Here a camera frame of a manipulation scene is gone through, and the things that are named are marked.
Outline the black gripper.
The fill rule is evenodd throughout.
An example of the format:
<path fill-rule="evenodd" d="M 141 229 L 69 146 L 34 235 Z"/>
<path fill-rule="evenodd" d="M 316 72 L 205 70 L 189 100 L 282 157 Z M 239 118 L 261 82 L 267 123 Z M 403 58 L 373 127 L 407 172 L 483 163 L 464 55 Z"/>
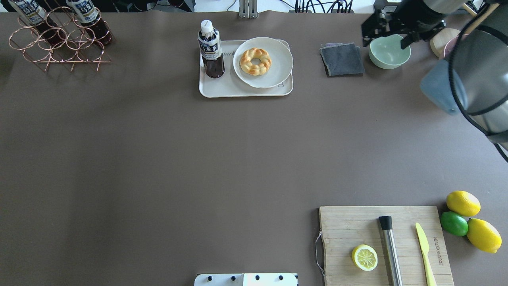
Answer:
<path fill-rule="evenodd" d="M 398 4 L 374 5 L 372 13 L 362 24 L 362 45 L 391 34 L 406 35 L 400 42 L 402 50 L 417 40 L 430 40 L 446 27 L 445 14 L 431 9 L 424 0 L 402 0 Z"/>

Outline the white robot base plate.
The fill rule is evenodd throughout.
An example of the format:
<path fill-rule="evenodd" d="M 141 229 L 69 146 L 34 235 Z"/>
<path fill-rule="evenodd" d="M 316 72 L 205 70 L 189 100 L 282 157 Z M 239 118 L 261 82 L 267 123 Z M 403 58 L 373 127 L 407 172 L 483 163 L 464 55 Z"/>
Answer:
<path fill-rule="evenodd" d="M 295 273 L 222 273 L 200 274 L 194 286 L 298 286 Z"/>

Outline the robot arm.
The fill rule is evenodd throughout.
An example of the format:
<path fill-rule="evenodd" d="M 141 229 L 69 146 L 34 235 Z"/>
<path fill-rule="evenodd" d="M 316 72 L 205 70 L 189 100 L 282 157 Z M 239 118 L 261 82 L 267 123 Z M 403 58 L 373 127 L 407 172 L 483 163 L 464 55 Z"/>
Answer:
<path fill-rule="evenodd" d="M 428 41 L 444 29 L 444 18 L 463 0 L 403 0 L 390 15 L 381 10 L 361 25 L 363 46 L 404 34 L 399 47 Z M 507 159 L 507 2 L 488 0 L 460 31 L 446 57 L 449 87 L 444 100 L 479 130 Z"/>

